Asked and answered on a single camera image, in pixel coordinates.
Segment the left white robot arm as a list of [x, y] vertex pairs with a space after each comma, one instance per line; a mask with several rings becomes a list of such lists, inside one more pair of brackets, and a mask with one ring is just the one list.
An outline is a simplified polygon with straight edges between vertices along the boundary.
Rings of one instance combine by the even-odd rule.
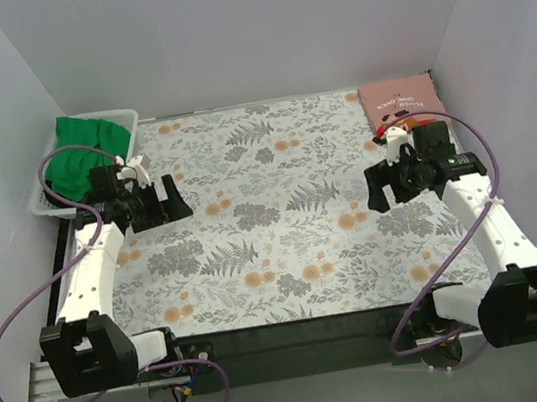
[[74, 219], [75, 255], [69, 286], [55, 324], [40, 334], [40, 347], [61, 391], [77, 398], [129, 386], [149, 367], [176, 376], [183, 352], [169, 328], [133, 336], [113, 320], [114, 278], [126, 234], [146, 232], [193, 215], [171, 175], [157, 196], [145, 156], [89, 171], [90, 189]]

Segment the pink t-shirt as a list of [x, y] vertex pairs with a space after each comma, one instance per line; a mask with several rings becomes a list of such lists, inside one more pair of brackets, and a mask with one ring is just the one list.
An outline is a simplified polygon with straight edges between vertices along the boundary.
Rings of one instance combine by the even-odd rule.
[[359, 100], [375, 135], [380, 138], [389, 125], [408, 132], [432, 121], [450, 122], [428, 72], [371, 82], [358, 88]]

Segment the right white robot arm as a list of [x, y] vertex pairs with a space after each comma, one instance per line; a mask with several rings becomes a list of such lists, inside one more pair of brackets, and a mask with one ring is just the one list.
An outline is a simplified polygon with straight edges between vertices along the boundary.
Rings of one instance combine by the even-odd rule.
[[[407, 132], [389, 127], [381, 138], [386, 157], [365, 170], [368, 207], [386, 213], [391, 188], [397, 203], [434, 192], [466, 230], [466, 235], [405, 310], [391, 343], [396, 344], [411, 317], [419, 313], [422, 327], [441, 335], [452, 328], [481, 330], [490, 346], [499, 348], [537, 341], [537, 247], [497, 196], [498, 165], [482, 164], [474, 153], [460, 153], [450, 140], [448, 125], [429, 122]], [[463, 284], [439, 284], [468, 243], [474, 243], [487, 266], [485, 291]]]

